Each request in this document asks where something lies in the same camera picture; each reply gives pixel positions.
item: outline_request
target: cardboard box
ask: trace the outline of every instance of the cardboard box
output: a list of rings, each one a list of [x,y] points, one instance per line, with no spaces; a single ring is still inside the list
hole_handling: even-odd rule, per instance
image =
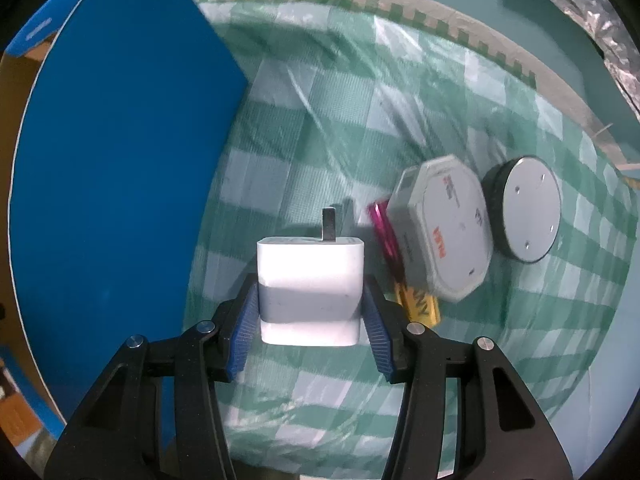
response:
[[[0,345],[60,418],[126,336],[180,332],[245,87],[192,0],[49,0],[7,47]]]

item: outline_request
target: ribbed rubber pad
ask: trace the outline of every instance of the ribbed rubber pad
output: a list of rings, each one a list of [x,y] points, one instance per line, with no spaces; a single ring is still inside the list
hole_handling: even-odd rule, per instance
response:
[[[367,285],[364,286],[362,293],[362,320],[367,329],[371,351],[376,360],[376,367],[385,376],[386,380],[390,381],[391,375],[395,371],[393,359],[391,358],[391,339],[382,323],[382,318]]]
[[[254,339],[258,326],[258,283],[255,282],[249,289],[242,312],[238,317],[236,329],[229,345],[229,360],[226,365],[226,373],[233,381],[238,372],[244,370],[251,341]]]

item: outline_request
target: metal screw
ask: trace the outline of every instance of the metal screw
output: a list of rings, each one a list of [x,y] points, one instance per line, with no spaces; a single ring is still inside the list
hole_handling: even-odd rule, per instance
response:
[[[494,342],[491,341],[488,337],[481,337],[480,339],[478,339],[478,346],[482,350],[493,350]]]
[[[406,329],[414,335],[424,334],[424,330],[425,330],[424,325],[422,323],[418,323],[415,321],[412,323],[409,323],[406,326]]]
[[[145,338],[143,338],[141,335],[132,335],[131,337],[127,338],[127,346],[129,348],[138,348],[144,341]]]
[[[209,332],[213,332],[213,329],[215,329],[216,325],[213,323],[213,321],[201,321],[196,325],[196,330],[198,332],[200,332],[201,334],[208,334]]]

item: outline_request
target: crinkled plastic wrap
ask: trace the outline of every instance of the crinkled plastic wrap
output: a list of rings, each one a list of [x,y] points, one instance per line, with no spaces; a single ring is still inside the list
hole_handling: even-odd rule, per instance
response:
[[[453,153],[482,177],[535,154],[562,187],[555,247],[530,266],[494,254],[478,289],[458,304],[440,303],[436,331],[494,339],[552,416],[589,367],[619,301],[635,197],[580,127],[502,67],[342,6],[200,3],[250,88],[212,182],[184,325],[236,295],[255,269],[258,240],[319,236],[320,211],[330,205],[341,218],[338,234],[364,240],[365,270],[392,297],[367,205],[390,195],[402,170],[430,158]],[[381,477],[402,385],[376,370],[364,328],[347,348],[268,345],[256,336],[236,383],[216,389],[234,457],[324,478]],[[443,471],[452,466],[455,429],[449,389]]]
[[[609,0],[551,0],[604,52],[604,64],[640,121],[640,54]]]

